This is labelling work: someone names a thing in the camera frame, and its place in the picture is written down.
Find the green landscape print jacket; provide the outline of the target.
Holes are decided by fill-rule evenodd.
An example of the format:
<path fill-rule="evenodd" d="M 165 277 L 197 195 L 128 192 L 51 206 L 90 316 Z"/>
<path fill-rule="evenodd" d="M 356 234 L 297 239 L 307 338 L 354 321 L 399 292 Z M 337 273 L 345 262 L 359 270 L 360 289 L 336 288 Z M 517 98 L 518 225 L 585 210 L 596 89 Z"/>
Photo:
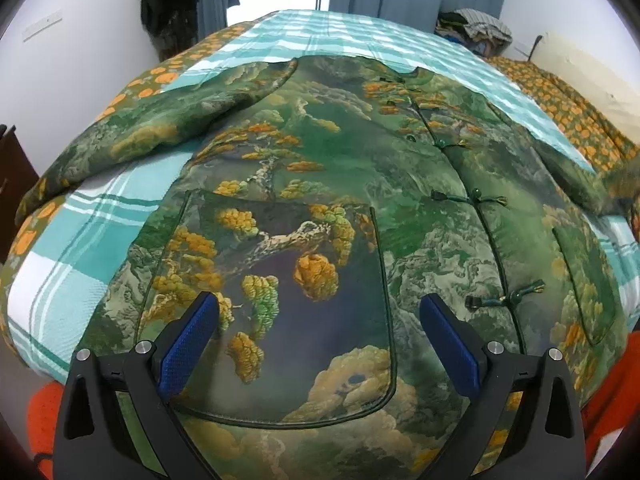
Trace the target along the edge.
<path fill-rule="evenodd" d="M 199 292 L 221 326 L 175 398 L 226 479 L 413 479 L 468 404 L 419 324 L 436 292 L 593 395 L 628 330 L 598 180 L 457 81 L 303 56 L 191 90 L 195 150 L 82 339 L 154 338 Z"/>

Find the pile of clothes on chair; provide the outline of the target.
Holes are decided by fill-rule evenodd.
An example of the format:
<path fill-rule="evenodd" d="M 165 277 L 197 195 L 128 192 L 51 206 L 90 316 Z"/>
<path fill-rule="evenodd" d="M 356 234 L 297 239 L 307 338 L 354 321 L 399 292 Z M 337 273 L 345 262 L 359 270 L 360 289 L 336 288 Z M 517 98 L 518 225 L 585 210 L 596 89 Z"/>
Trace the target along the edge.
<path fill-rule="evenodd" d="M 513 41 L 512 32 L 506 24 L 474 9 L 440 12 L 435 34 L 461 44 L 482 58 L 500 55 Z"/>

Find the red trousers of operator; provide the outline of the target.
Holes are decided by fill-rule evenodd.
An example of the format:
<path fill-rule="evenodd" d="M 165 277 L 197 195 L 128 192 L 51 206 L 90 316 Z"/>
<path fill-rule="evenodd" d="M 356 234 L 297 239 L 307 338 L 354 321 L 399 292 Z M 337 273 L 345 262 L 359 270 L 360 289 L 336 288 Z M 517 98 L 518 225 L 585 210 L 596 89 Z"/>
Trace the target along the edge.
<path fill-rule="evenodd" d="M 49 382 L 27 404 L 26 429 L 37 469 L 53 478 L 53 443 L 63 387 Z M 587 465 L 593 469 L 639 414 L 639 332 L 627 339 L 627 348 L 597 393 L 582 409 Z"/>

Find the teal white plaid blanket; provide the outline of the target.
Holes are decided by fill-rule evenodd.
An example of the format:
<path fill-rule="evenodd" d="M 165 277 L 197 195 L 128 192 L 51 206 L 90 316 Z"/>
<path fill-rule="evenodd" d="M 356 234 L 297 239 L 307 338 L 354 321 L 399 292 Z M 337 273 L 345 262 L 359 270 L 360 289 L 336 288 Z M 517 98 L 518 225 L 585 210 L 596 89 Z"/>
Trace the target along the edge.
<path fill-rule="evenodd" d="M 130 81 L 107 105 L 112 116 L 156 94 L 200 84 L 253 61 L 306 54 L 363 55 L 408 72 L 424 67 L 484 94 L 534 136 L 579 165 L 610 170 L 637 155 L 625 133 L 589 119 L 584 108 L 553 103 L 544 76 L 521 82 L 513 61 L 484 62 L 464 47 L 380 18 L 284 10 L 209 35 L 194 47 Z M 37 373 L 65 379 L 70 356 L 126 251 L 154 211 L 192 148 L 170 148 L 73 185 L 28 216 L 1 271 L 3 338 Z"/>

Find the dark brown wooden nightstand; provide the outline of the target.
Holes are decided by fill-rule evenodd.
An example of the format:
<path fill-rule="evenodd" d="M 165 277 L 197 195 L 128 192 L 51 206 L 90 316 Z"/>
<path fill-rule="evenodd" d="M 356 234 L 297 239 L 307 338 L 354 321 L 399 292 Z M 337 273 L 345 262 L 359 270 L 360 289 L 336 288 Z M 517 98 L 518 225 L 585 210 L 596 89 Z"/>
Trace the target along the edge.
<path fill-rule="evenodd" d="M 18 231 L 15 215 L 25 193 L 38 180 L 32 163 L 28 160 L 15 127 L 1 125 L 0 140 L 0 258 L 6 262 L 11 243 Z"/>

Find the olive orange floral quilt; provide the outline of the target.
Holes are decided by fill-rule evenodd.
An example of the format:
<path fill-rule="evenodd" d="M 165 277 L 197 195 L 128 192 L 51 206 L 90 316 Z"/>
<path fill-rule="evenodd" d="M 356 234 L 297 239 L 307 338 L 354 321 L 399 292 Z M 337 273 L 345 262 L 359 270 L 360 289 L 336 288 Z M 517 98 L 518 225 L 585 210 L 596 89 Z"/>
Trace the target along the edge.
<path fill-rule="evenodd" d="M 503 56 L 487 62 L 532 98 L 597 172 L 612 170 L 639 154 L 637 144 L 558 76 L 532 62 Z"/>

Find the cream pillow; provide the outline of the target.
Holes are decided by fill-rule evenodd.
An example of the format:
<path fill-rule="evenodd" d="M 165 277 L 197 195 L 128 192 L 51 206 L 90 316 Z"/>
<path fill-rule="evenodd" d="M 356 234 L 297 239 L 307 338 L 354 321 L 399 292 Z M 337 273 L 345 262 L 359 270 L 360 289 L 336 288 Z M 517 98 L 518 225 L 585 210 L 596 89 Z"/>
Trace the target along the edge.
<path fill-rule="evenodd" d="M 608 66 L 550 32 L 540 37 L 530 60 L 577 90 L 624 136 L 639 143 L 639 92 Z"/>

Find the hanging coats with yellow hood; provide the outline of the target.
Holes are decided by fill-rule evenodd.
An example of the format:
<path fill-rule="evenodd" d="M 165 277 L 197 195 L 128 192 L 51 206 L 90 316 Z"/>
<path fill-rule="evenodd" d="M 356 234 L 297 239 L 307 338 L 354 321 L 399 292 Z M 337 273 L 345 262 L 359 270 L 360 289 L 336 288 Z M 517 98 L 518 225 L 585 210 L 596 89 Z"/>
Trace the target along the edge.
<path fill-rule="evenodd" d="M 160 62 L 189 49 L 198 36 L 198 0 L 141 0 L 142 26 Z"/>

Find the white wall switch plate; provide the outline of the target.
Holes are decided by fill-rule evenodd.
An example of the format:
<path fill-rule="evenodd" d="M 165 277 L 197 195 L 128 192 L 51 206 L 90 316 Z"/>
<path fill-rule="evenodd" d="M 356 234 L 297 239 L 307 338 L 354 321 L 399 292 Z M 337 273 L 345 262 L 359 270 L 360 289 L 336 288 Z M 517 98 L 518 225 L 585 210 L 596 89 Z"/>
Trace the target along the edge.
<path fill-rule="evenodd" d="M 63 19 L 63 11 L 61 9 L 54 11 L 53 13 L 45 16 L 44 18 L 40 18 L 40 20 L 24 28 L 22 32 L 22 40 L 26 42 L 29 39 L 34 38 L 35 36 L 39 35 L 40 32 L 44 32 L 46 29 L 50 28 L 51 26 L 58 24 L 60 21 L 62 21 L 62 19 Z"/>

